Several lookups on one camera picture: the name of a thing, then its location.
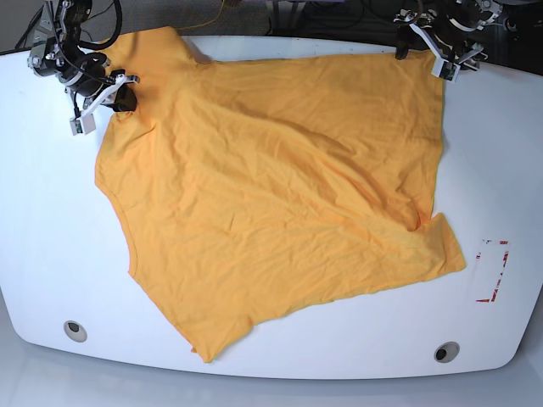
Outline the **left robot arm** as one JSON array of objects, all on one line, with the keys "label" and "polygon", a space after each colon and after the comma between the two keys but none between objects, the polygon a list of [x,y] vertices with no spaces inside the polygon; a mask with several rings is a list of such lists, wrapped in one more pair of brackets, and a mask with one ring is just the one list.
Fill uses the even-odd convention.
[{"label": "left robot arm", "polygon": [[488,55],[472,35],[495,23],[502,11],[497,1],[418,1],[414,10],[403,8],[394,18],[395,58],[405,59],[421,39],[434,55],[434,76],[452,81],[462,70],[477,71]]}]

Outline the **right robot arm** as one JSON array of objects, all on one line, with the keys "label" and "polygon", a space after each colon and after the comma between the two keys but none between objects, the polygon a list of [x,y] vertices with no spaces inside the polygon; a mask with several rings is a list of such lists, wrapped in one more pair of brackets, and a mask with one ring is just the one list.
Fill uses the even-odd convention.
[{"label": "right robot arm", "polygon": [[107,71],[109,58],[104,50],[114,44],[122,27],[122,8],[114,1],[115,28],[104,43],[81,39],[81,25],[92,12],[91,1],[46,1],[32,18],[25,34],[17,42],[31,39],[28,66],[35,75],[54,75],[70,94],[74,120],[81,121],[99,105],[115,112],[136,109],[137,99],[128,87],[138,83],[135,75],[123,69]]}]

